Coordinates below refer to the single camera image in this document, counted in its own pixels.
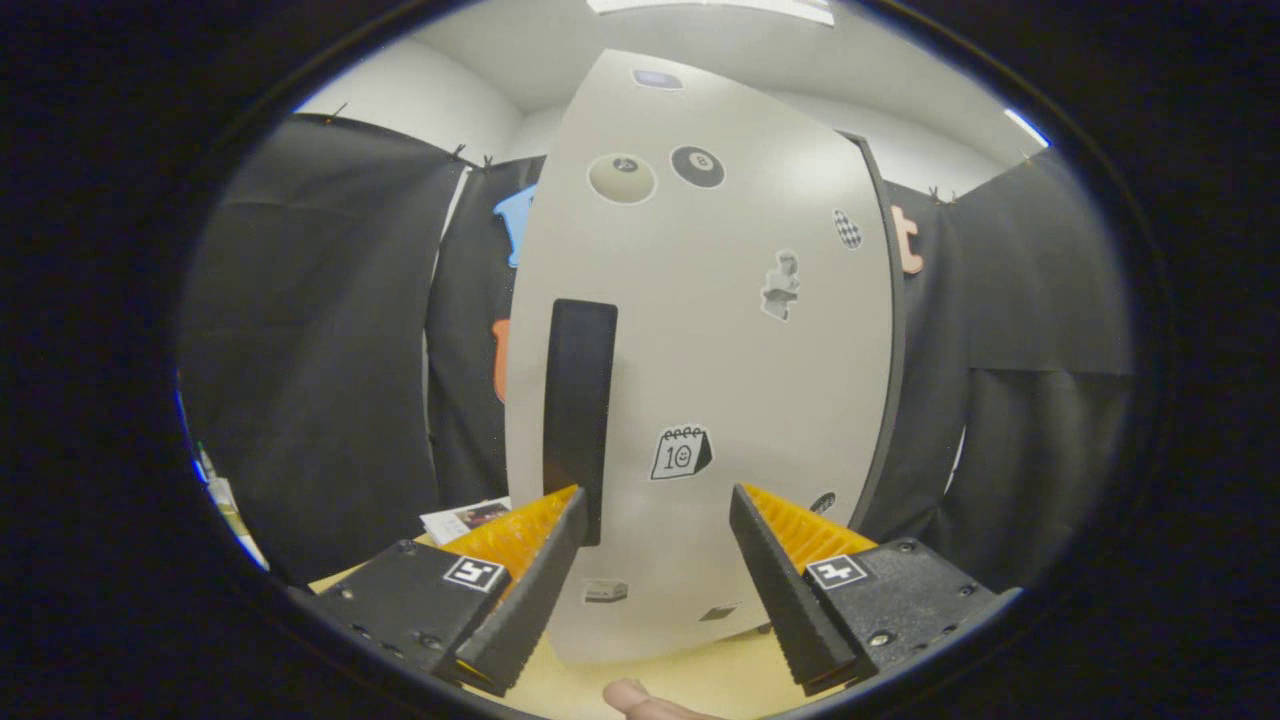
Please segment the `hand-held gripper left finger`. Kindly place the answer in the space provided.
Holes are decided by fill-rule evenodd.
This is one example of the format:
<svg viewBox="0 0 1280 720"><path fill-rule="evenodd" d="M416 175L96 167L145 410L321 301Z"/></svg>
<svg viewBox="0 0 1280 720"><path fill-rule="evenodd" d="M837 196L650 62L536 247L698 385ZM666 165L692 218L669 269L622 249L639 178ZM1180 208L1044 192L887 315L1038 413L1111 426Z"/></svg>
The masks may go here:
<svg viewBox="0 0 1280 720"><path fill-rule="evenodd" d="M494 696L541 639L588 529L577 486L436 547L401 539L293 601L394 667Z"/></svg>

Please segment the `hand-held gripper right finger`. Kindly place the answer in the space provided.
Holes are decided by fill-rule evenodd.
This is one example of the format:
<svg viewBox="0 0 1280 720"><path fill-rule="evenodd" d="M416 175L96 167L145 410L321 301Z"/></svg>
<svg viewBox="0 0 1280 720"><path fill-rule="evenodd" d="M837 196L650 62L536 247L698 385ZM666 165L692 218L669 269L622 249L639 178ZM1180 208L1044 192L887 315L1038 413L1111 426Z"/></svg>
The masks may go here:
<svg viewBox="0 0 1280 720"><path fill-rule="evenodd" d="M755 486L733 487L730 528L808 696L902 675L1021 593L992 591L920 539L876 543Z"/></svg>

